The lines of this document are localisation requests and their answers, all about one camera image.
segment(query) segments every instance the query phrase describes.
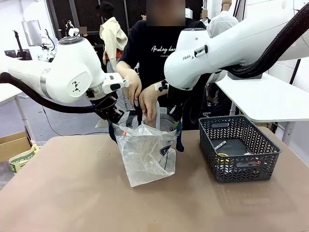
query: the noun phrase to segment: brown table surface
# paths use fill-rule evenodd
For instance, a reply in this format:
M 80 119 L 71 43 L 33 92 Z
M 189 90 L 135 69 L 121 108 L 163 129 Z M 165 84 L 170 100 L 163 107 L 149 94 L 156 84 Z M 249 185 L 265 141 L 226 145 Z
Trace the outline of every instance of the brown table surface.
M 53 138 L 0 192 L 0 231 L 309 231 L 309 168 L 262 131 L 282 149 L 269 181 L 218 184 L 185 131 L 175 175 L 135 188 L 108 135 Z

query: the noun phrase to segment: gray plastic basket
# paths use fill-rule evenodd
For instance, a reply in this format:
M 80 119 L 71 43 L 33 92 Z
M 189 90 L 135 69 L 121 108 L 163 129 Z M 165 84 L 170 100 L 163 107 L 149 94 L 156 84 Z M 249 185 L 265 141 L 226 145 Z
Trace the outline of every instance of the gray plastic basket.
M 245 182 L 271 178 L 281 151 L 246 117 L 201 118 L 199 128 L 201 149 L 218 182 Z M 213 145 L 213 142 L 218 140 L 239 140 L 239 143 L 243 143 L 244 149 L 251 154 L 244 155 L 238 143 L 233 156 L 218 155 Z

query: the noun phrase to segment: printed text on t-shirt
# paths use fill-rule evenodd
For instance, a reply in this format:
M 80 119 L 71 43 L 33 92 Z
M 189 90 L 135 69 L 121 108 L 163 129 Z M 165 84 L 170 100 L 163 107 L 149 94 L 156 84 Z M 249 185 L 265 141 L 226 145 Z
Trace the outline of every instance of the printed text on t-shirt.
M 161 46 L 160 48 L 157 48 L 156 45 L 155 45 L 155 46 L 152 47 L 151 51 L 152 52 L 163 52 L 165 54 L 167 51 L 174 52 L 174 51 L 176 51 L 176 49 L 172 48 L 172 46 L 169 49 L 163 48 L 163 46 Z

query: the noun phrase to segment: floor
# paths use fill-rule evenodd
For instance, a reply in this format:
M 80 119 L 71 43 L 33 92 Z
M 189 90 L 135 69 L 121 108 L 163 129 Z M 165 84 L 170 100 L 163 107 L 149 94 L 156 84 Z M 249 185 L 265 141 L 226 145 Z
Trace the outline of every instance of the floor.
M 43 145 L 50 138 L 59 136 L 50 128 L 41 105 L 27 98 L 21 100 L 22 108 L 28 117 L 38 145 Z M 75 106 L 87 106 L 89 101 L 83 97 Z M 51 127 L 61 135 L 107 133 L 107 128 L 95 128 L 99 121 L 96 114 L 64 114 L 45 108 Z M 24 131 L 24 124 L 15 101 L 0 105 L 0 138 Z M 0 190 L 14 176 L 8 162 L 0 162 Z

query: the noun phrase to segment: table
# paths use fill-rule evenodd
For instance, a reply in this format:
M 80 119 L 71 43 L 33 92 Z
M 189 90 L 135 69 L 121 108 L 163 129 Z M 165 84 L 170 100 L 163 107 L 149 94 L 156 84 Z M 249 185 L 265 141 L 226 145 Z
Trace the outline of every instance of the table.
M 237 106 L 253 122 L 287 122 L 282 140 L 289 144 L 296 121 L 309 121 L 309 93 L 264 73 L 262 79 L 216 83 L 232 100 L 230 115 Z
M 0 191 L 0 231 L 309 231 L 309 168 L 261 130 L 282 149 L 269 181 L 217 183 L 184 131 L 176 173 L 135 188 L 108 135 L 52 138 Z
M 20 99 L 26 98 L 26 97 L 19 95 L 21 93 L 22 91 L 20 89 L 16 88 L 15 86 L 12 86 L 11 84 L 0 84 L 0 105 L 6 104 L 10 101 L 15 100 L 18 111 L 21 115 L 21 118 L 24 122 L 25 127 L 27 128 L 29 136 L 31 137 L 32 140 L 35 140 L 35 137 L 30 127 L 30 124 L 28 122 L 28 119 L 20 103 Z

